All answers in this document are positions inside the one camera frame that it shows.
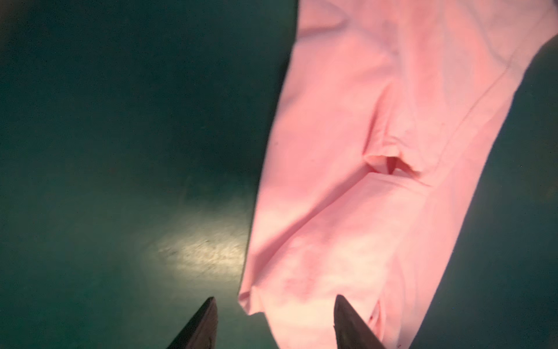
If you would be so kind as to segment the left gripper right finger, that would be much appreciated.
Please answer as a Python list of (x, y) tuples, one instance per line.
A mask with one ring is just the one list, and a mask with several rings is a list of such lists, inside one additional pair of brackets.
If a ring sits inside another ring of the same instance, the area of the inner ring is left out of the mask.
[(385, 349), (343, 295), (335, 299), (334, 329), (338, 349)]

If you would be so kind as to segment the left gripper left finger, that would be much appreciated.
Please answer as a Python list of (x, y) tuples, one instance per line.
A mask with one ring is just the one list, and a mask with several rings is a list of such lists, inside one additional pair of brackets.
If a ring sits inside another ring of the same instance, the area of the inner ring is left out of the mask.
[(210, 297), (190, 318), (167, 349), (215, 349), (217, 327), (217, 301), (214, 297)]

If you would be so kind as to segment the pink t shirt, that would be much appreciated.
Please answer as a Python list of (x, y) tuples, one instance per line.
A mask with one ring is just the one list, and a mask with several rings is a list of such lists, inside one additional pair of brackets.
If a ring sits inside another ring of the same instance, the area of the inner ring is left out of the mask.
[(555, 1), (301, 1), (238, 295), (280, 348), (345, 296), (409, 348)]

